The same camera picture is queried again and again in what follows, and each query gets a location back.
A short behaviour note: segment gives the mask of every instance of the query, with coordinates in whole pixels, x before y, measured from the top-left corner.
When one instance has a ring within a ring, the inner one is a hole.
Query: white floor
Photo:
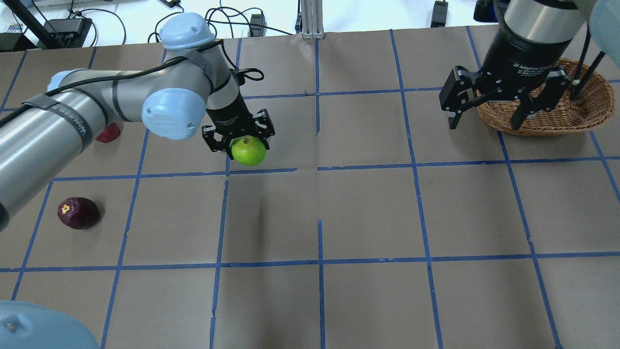
[[[479,25],[472,19],[476,0],[450,0],[448,6],[447,26]],[[69,4],[54,6],[40,6],[41,11],[48,19],[66,18]],[[384,29],[407,29],[425,28],[430,25],[431,13],[435,0],[327,0],[323,3],[324,28],[326,32],[363,32],[369,30]],[[188,12],[205,14],[212,7],[218,7],[217,0],[182,0],[181,5]],[[263,9],[267,18],[267,25],[287,32],[294,33],[297,13],[296,0],[223,0],[223,6],[229,6],[238,10],[248,7]],[[127,29],[126,43],[145,43],[148,35],[154,30],[159,19],[167,14],[178,11],[177,8],[169,9],[158,0],[114,0],[112,2],[80,1],[74,5],[75,10],[88,8],[106,9],[118,14],[124,21]],[[41,15],[30,7],[30,11],[42,23]],[[123,29],[118,19],[111,14],[101,11],[84,13],[92,18],[99,30],[97,46],[119,45],[123,39]],[[218,13],[214,20],[226,20]],[[0,31],[7,29],[9,24],[15,23],[11,10],[0,4]],[[226,24],[217,24],[218,37],[230,38],[230,28]],[[247,36],[246,25],[235,25],[234,36]],[[267,35],[282,35],[268,30]],[[36,37],[27,32],[27,37],[37,42]],[[94,38],[91,30],[86,45]]]

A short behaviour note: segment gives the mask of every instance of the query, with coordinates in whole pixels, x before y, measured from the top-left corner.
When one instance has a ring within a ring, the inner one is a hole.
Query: green fruit
[[[231,144],[232,157],[246,166],[256,166],[263,162],[267,149],[258,138],[243,136],[236,138]]]

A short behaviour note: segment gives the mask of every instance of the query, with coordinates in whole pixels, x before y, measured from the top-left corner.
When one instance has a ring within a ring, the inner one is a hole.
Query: metal post
[[[22,20],[30,31],[44,44],[45,48],[60,48],[60,44],[43,28],[20,0],[4,0],[6,6]]]
[[[301,0],[304,39],[323,39],[323,0]]]

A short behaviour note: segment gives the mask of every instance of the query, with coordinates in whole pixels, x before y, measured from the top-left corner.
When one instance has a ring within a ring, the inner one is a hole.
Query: wicker basket
[[[576,61],[561,58],[569,76],[575,74]],[[544,85],[535,89],[532,96],[538,96]],[[513,135],[549,136],[586,132],[601,127],[614,115],[616,96],[611,85],[594,72],[584,86],[576,101],[569,99],[567,89],[556,108],[549,112],[538,112],[536,117],[527,119],[520,129],[510,127],[510,117],[519,106],[519,102],[487,102],[478,107],[478,113],[484,122],[492,128]]]

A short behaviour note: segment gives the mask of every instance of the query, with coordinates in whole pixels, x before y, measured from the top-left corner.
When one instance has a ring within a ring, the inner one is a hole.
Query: black bar
[[[22,20],[28,29],[44,44],[45,48],[60,48],[60,44],[43,28],[20,0],[4,0],[4,4]]]

